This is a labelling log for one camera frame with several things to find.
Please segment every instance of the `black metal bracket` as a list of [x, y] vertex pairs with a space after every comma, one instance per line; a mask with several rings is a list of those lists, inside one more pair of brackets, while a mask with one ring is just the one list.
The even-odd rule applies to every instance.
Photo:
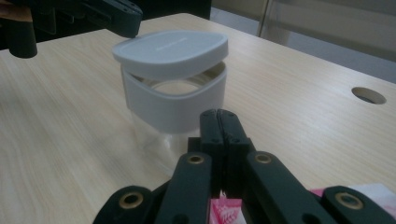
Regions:
[[354, 189], [327, 188], [314, 196], [273, 154], [257, 151], [238, 117], [208, 110], [201, 137], [190, 138], [171, 180], [154, 191], [118, 190], [94, 224], [205, 224], [211, 198], [242, 199], [247, 223], [396, 223]]
[[61, 18], [73, 22], [86, 17], [90, 22], [128, 38], [135, 38], [143, 12], [129, 0], [7, 0], [32, 9], [33, 21], [0, 19], [5, 30], [9, 52], [19, 58], [37, 55], [35, 28], [56, 34], [56, 11]]

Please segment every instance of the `floor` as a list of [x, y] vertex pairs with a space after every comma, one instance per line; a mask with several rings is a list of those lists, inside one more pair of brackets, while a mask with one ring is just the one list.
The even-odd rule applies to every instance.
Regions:
[[[259, 25], [258, 21], [213, 7], [211, 10], [210, 20], [251, 35], [256, 34]], [[351, 68], [364, 74], [396, 83], [395, 62], [360, 53], [352, 49], [345, 49], [334, 44], [296, 33], [290, 34], [287, 46], [326, 61], [343, 65], [344, 67]]]

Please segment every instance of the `wood grain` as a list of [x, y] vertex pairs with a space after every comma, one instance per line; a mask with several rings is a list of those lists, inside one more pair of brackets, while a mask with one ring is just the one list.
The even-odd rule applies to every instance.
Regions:
[[[396, 191], [394, 84], [187, 14], [143, 21], [140, 35], [170, 29], [229, 37], [224, 108], [305, 187]], [[111, 55], [122, 40], [103, 30], [40, 43], [29, 60], [0, 51], [0, 223], [90, 223], [117, 189], [169, 178], [134, 140]]]

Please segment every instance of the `plastic container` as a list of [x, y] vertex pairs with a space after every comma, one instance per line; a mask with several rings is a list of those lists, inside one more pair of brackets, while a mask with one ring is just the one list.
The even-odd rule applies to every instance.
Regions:
[[136, 141], [169, 175], [188, 137], [198, 135], [199, 115], [222, 107], [227, 54], [227, 36], [185, 30], [142, 35], [113, 48]]

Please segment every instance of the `brass screw insert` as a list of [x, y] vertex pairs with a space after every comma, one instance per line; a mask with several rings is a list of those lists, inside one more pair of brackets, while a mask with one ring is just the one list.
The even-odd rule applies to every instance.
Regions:
[[120, 207], [123, 209], [136, 208], [143, 202], [143, 198], [143, 194], [140, 192], [128, 192], [120, 198]]
[[346, 193], [346, 192], [336, 193], [335, 199], [341, 205], [350, 209], [360, 210], [364, 207], [363, 202], [358, 197], [350, 193]]
[[204, 158], [202, 156], [194, 155], [189, 157], [189, 163], [191, 164], [200, 164], [202, 162], [204, 162]]
[[256, 155], [256, 157], [254, 159], [257, 162], [264, 163], [264, 164], [270, 163], [272, 161], [271, 157], [268, 155], [265, 155], [265, 154]]

